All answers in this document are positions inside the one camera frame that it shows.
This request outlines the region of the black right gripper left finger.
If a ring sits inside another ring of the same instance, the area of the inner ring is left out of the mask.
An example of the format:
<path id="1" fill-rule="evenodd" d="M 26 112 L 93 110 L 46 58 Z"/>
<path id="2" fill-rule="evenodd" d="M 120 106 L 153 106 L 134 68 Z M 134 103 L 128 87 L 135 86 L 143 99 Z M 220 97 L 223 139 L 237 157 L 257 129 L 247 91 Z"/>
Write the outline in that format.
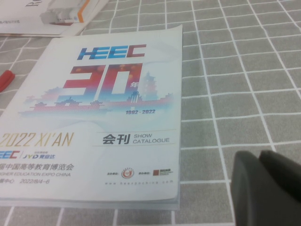
<path id="1" fill-rule="evenodd" d="M 231 195 L 238 226 L 299 226 L 301 202 L 284 191 L 249 151 L 235 154 Z"/>

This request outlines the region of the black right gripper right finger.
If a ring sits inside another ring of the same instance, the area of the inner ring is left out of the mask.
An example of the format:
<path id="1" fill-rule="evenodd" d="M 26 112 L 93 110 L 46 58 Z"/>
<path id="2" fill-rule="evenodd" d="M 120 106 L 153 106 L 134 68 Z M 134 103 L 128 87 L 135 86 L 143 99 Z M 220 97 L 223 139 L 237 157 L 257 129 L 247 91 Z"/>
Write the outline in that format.
<path id="1" fill-rule="evenodd" d="M 270 150 L 263 150 L 259 161 L 274 181 L 298 202 L 301 201 L 301 165 Z"/>

